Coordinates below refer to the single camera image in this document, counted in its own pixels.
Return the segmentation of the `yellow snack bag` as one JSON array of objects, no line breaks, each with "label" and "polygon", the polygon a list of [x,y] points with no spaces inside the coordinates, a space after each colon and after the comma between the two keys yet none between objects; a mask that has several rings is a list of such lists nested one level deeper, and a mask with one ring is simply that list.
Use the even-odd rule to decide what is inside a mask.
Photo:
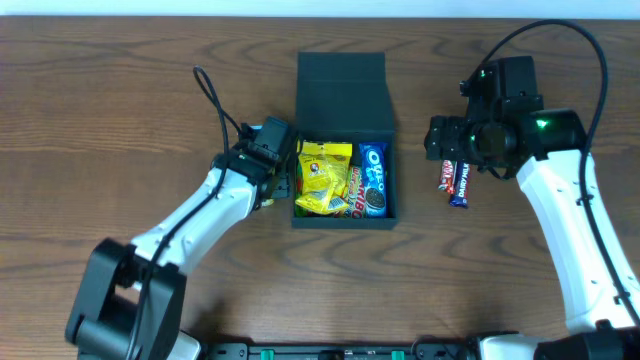
[{"label": "yellow snack bag", "polygon": [[351,143],[300,142],[299,190],[295,204],[316,215],[334,215],[346,210],[348,203],[343,196],[348,188],[352,151]]}]

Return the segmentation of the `yellow Mentos bottle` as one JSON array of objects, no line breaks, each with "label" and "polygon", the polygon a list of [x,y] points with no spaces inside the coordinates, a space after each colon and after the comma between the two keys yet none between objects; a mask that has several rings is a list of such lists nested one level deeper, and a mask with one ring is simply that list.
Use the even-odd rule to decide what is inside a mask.
[{"label": "yellow Mentos bottle", "polygon": [[260,207],[269,207],[273,205],[274,199],[263,199],[261,200]]}]

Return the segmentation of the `dark green gift box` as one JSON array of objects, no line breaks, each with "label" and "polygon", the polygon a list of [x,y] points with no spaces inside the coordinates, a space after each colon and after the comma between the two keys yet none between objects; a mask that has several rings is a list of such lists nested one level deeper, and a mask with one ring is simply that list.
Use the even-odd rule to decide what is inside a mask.
[{"label": "dark green gift box", "polygon": [[299,138],[353,145],[352,163],[359,165],[358,145],[382,142],[387,216],[348,219],[292,216],[300,229],[391,230],[399,220],[396,179],[396,127],[386,82],[385,54],[300,52],[297,64],[296,129]]}]

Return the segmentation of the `Haribo sour worms bag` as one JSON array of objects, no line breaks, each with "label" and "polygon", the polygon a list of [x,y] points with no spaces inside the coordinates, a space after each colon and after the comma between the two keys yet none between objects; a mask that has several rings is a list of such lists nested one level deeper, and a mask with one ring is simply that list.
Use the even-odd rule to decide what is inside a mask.
[{"label": "Haribo sour worms bag", "polygon": [[348,186],[344,189],[341,199],[347,203],[348,207],[330,214],[317,214],[304,209],[298,205],[294,206],[294,213],[297,217],[318,217],[332,216],[335,218],[360,219],[366,216],[364,200],[364,185],[362,183],[361,167],[350,165],[348,170]]}]

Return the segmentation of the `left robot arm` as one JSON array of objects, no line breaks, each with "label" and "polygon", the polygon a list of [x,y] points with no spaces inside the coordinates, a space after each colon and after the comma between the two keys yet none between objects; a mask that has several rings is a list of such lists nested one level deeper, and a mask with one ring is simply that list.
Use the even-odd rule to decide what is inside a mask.
[{"label": "left robot arm", "polygon": [[180,329],[188,276],[218,240],[257,210],[287,173],[287,153],[233,150],[216,157],[200,187],[127,245],[92,251],[65,329],[81,359],[199,359]]}]

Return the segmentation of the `red KitKat bar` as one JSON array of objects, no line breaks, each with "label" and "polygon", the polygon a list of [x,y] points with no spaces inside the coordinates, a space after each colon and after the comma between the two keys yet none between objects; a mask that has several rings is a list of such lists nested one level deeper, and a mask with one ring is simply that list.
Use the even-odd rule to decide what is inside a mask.
[{"label": "red KitKat bar", "polygon": [[448,194],[455,192],[456,162],[443,160],[441,163],[441,173],[439,177],[438,189]]}]

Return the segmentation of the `purple Dairy Milk bar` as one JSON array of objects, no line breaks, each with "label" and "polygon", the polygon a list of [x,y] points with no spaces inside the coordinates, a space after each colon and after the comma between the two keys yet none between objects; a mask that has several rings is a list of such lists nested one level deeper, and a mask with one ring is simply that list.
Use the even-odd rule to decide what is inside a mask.
[{"label": "purple Dairy Milk bar", "polygon": [[470,165],[465,162],[456,163],[453,193],[449,198],[449,205],[456,208],[468,207]]}]

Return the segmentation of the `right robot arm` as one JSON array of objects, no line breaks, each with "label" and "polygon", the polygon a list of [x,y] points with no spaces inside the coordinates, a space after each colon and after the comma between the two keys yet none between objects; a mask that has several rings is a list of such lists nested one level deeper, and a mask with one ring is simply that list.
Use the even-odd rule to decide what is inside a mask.
[{"label": "right robot arm", "polygon": [[511,171],[543,230],[561,285],[568,336],[478,339],[476,359],[636,359],[639,282],[604,207],[586,133],[568,109],[496,120],[434,116],[430,160],[496,165]]}]

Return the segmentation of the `blue Oreo cookie pack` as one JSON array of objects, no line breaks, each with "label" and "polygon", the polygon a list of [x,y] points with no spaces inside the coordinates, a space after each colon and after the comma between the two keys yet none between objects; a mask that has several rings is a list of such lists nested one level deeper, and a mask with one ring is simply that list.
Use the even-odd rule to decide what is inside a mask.
[{"label": "blue Oreo cookie pack", "polygon": [[359,144],[366,214],[369,218],[387,217],[385,142]]}]

